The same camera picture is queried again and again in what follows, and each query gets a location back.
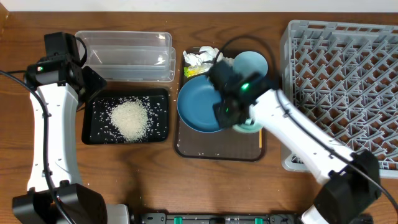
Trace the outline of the mint green bowl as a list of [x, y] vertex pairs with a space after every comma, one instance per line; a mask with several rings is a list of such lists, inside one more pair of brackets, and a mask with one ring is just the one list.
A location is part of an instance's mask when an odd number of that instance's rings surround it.
[[259, 132], [263, 126], [251, 119], [247, 119], [242, 124], [235, 124], [233, 129], [239, 133], [253, 134]]

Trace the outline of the dark blue plate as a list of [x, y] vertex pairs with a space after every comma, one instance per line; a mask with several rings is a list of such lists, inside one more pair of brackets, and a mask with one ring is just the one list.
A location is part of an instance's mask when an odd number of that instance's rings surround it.
[[180, 90], [177, 111], [181, 120], [191, 129], [201, 133], [221, 131], [213, 105], [221, 102], [221, 95], [215, 90], [207, 76], [190, 79]]

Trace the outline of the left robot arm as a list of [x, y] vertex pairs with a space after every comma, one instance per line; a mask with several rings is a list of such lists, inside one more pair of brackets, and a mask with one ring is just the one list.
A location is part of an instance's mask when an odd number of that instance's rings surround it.
[[82, 184], [75, 136], [76, 112], [106, 81], [85, 64], [79, 37], [56, 32], [44, 42], [46, 55], [21, 82], [34, 110], [34, 161], [27, 193], [12, 199], [12, 212], [21, 223], [107, 223], [104, 198]]

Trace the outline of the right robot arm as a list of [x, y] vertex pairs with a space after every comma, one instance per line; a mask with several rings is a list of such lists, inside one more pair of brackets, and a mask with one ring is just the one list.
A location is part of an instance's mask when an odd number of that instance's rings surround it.
[[214, 64], [208, 78], [221, 95], [213, 110], [220, 127], [251, 119], [296, 154], [321, 185], [302, 223], [351, 223], [382, 194], [378, 161], [370, 152], [355, 153], [304, 116], [273, 80], [254, 72]]

